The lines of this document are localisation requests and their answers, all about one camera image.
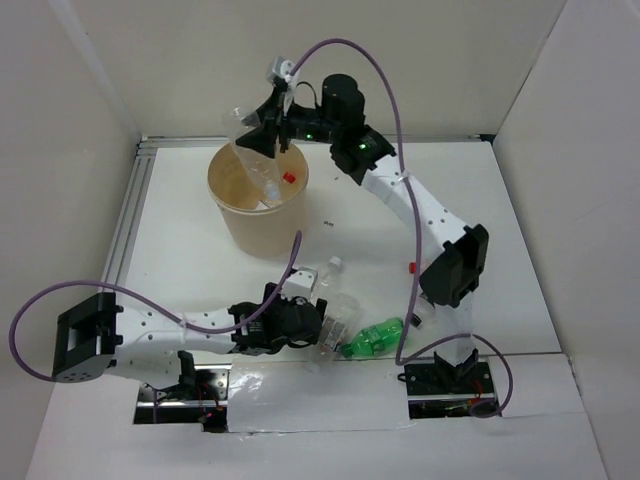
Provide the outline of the clear ribbed bottle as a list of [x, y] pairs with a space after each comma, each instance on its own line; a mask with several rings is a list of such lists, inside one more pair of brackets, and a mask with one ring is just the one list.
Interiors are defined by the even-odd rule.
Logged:
[[281, 175], [276, 161], [237, 144], [241, 136], [260, 125], [258, 114], [246, 106], [238, 106], [223, 114], [222, 123], [249, 180], [261, 190], [262, 202], [269, 207], [281, 203]]

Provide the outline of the clear bottle printed label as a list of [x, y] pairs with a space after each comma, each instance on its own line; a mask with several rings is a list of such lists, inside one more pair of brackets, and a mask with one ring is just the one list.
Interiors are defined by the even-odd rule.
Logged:
[[340, 356], [340, 348], [355, 334], [362, 317], [360, 303], [352, 296], [337, 293], [328, 302], [318, 342], [312, 346], [306, 369], [318, 373]]

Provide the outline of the large crushed clear bottle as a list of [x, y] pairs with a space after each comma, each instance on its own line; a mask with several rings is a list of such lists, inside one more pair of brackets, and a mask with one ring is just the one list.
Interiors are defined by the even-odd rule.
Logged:
[[318, 275], [312, 294], [318, 299], [330, 301], [340, 291], [343, 260], [339, 257], [331, 257], [318, 269]]

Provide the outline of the green Sprite bottle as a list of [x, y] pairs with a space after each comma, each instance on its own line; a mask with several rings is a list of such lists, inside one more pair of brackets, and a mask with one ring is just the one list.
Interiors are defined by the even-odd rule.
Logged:
[[362, 328], [350, 342], [340, 347], [340, 353], [347, 359], [374, 358], [383, 355], [397, 346], [403, 327], [403, 320], [393, 317]]

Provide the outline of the clear bottle black label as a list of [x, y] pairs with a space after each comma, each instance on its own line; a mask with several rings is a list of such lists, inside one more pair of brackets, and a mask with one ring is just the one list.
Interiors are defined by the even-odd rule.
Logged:
[[412, 317], [411, 325], [420, 329], [427, 325], [434, 325], [436, 323], [436, 310], [435, 307], [426, 299], [424, 295], [419, 295], [416, 298]]

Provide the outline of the small clear red-cap bottle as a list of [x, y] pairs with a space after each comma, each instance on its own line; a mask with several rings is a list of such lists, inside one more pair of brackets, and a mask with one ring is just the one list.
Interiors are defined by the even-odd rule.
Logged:
[[291, 172], [285, 172], [283, 174], [283, 180], [288, 184], [294, 184], [296, 182], [296, 176]]

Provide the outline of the clear cola bottle red cap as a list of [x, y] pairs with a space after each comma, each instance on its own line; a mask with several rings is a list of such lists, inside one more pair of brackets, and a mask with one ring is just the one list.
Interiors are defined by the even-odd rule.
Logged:
[[412, 261], [408, 265], [408, 271], [410, 274], [415, 274], [416, 272], [418, 272], [419, 274], [422, 274], [431, 266], [431, 264], [432, 264], [432, 261], [429, 259], [422, 260], [420, 263]]

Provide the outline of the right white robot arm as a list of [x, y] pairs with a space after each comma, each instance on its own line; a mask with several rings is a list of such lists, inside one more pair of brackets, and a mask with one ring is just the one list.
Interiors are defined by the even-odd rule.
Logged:
[[352, 77], [326, 77], [321, 101], [314, 107], [296, 104], [285, 80], [276, 78], [272, 85], [270, 96], [257, 109], [236, 108], [230, 113], [234, 145], [256, 159], [272, 159], [286, 152], [293, 140], [325, 143], [339, 170], [420, 236], [419, 285], [452, 339], [434, 351], [444, 361], [436, 379], [444, 390], [460, 391], [471, 379], [466, 362], [477, 356], [470, 336], [472, 293], [485, 267], [487, 230], [457, 218], [408, 173], [399, 149], [367, 125], [365, 97]]

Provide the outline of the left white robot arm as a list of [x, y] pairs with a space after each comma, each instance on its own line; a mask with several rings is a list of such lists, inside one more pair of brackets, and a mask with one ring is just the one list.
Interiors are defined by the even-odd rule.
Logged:
[[52, 378], [76, 384], [108, 374], [184, 399], [198, 383], [195, 352], [259, 356], [306, 348], [319, 339], [326, 307], [323, 298], [278, 293], [264, 311], [241, 302], [174, 322], [97, 293], [59, 316]]

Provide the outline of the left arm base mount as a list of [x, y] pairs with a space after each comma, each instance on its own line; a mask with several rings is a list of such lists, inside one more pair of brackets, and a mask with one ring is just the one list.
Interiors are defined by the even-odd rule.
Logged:
[[230, 363], [187, 363], [180, 383], [154, 389], [142, 383], [138, 390], [134, 425], [198, 424], [203, 432], [228, 431]]

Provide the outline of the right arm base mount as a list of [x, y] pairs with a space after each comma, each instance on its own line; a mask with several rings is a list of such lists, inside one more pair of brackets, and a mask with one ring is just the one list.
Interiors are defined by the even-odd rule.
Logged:
[[407, 364], [397, 380], [405, 386], [413, 420], [487, 417], [499, 406], [489, 365], [477, 349], [456, 366], [438, 354], [431, 362]]

